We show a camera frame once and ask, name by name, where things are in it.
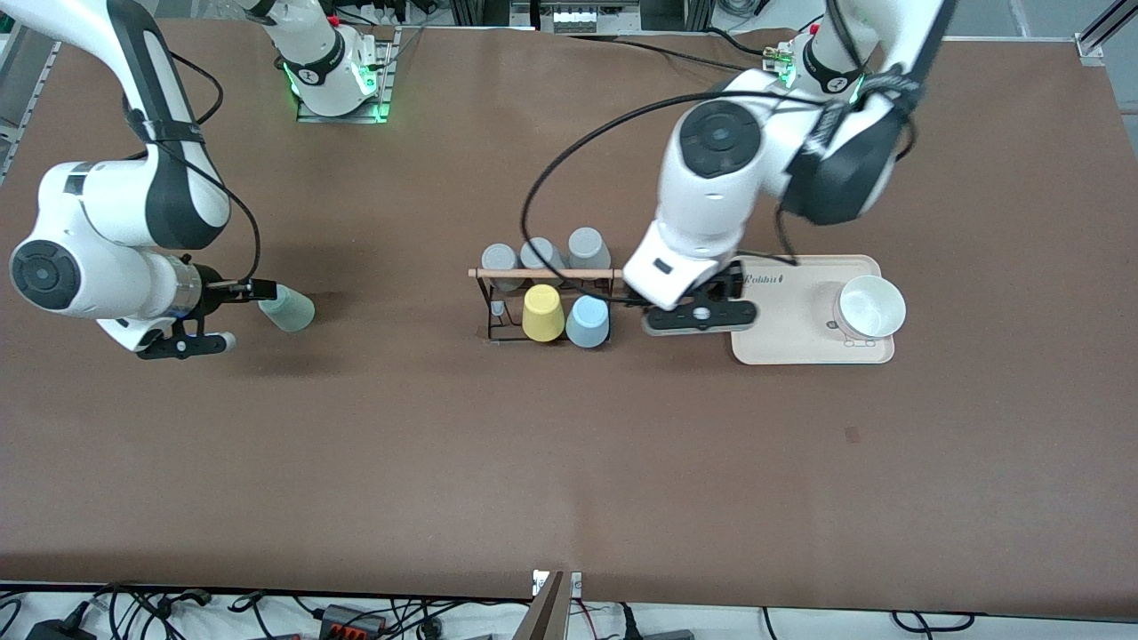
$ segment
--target red wire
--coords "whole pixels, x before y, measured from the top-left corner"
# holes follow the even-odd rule
[[[588,623],[588,627],[593,631],[593,640],[601,640],[601,637],[596,634],[596,626],[593,625],[593,616],[588,615],[588,608],[585,606],[585,601],[578,599],[577,606],[580,607],[580,613],[585,614],[585,622]]]

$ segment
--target yellow cup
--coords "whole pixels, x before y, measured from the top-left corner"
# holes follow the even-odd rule
[[[534,285],[526,292],[526,306],[521,313],[521,330],[529,339],[547,343],[566,330],[566,312],[561,309],[561,294],[549,285]]]

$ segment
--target white floor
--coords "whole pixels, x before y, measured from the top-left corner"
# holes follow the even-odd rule
[[[32,625],[44,620],[63,620],[75,606],[86,598],[80,593],[26,593],[17,596],[22,600],[22,610],[5,640],[24,639]],[[188,640],[257,640],[265,634],[257,626],[253,612],[231,613],[226,606],[236,597],[218,596],[205,608],[193,604],[182,604],[174,608],[171,623]],[[100,598],[99,608],[92,606],[84,617],[83,629],[93,633],[100,640],[110,639],[113,634],[108,624],[105,602]],[[328,605],[348,606],[358,610],[386,609],[389,601],[374,599],[336,599],[303,598],[310,608]],[[396,600],[403,606],[405,600]],[[124,616],[127,610],[127,599],[119,596],[116,604],[116,616]],[[625,622],[620,607],[611,602],[589,602],[589,607],[601,607],[591,613],[596,626],[596,637],[617,635],[624,638]],[[291,637],[314,639],[320,632],[320,623],[297,606],[290,598],[271,597],[259,605],[265,626],[274,637]],[[569,618],[567,640],[593,640],[593,633],[585,617],[576,606]],[[688,607],[633,605],[638,629],[642,634],[661,633],[666,631],[690,630],[696,640],[768,640],[770,637],[762,625],[761,610],[744,607]],[[0,627],[7,622],[11,607],[0,610]],[[526,614],[522,605],[501,605],[494,607],[469,604],[448,612],[439,617],[443,621],[443,640],[467,640],[479,635],[493,634],[495,639],[512,638]],[[963,618],[957,616],[927,616],[930,625],[951,626]],[[924,640],[920,634],[908,633],[896,626],[888,613],[881,612],[827,612],[811,609],[772,609],[770,621],[780,640],[826,640],[826,639],[867,639],[867,640]],[[130,638],[139,638],[141,620],[132,627]],[[916,624],[908,617],[907,624]],[[957,633],[938,633],[935,638],[953,640],[1048,640],[1066,638],[1085,638],[1089,640],[1138,639],[1138,624],[1119,622],[1057,621],[1009,617],[978,617],[971,629]],[[160,625],[151,624],[147,638],[160,640],[165,638]],[[413,631],[405,639],[413,639]]]

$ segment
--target brown table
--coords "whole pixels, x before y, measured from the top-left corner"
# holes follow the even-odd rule
[[[1138,164],[1073,46],[945,46],[872,214],[790,228],[906,293],[897,356],[761,368],[724,336],[650,338],[630,310],[602,352],[492,346],[467,278],[487,244],[520,244],[560,149],[723,73],[431,31],[390,123],[300,125],[259,27],[165,28],[225,85],[205,132],[259,216],[262,276],[312,294],[319,321],[286,335],[230,307],[212,321],[234,353],[141,362],[0,287],[3,577],[523,597],[531,569],[566,568],[600,600],[1138,609]],[[211,89],[183,76],[200,112]],[[626,259],[678,116],[569,162],[535,233],[592,224]],[[65,49],[0,190],[2,251],[49,166],[135,148],[109,72]],[[747,246],[775,247],[773,205]],[[237,273],[249,254],[234,208],[199,260]]]

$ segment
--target blue cup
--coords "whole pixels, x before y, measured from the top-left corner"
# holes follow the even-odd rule
[[[609,337],[609,306],[593,296],[582,296],[566,320],[566,335],[572,344],[593,348]]]

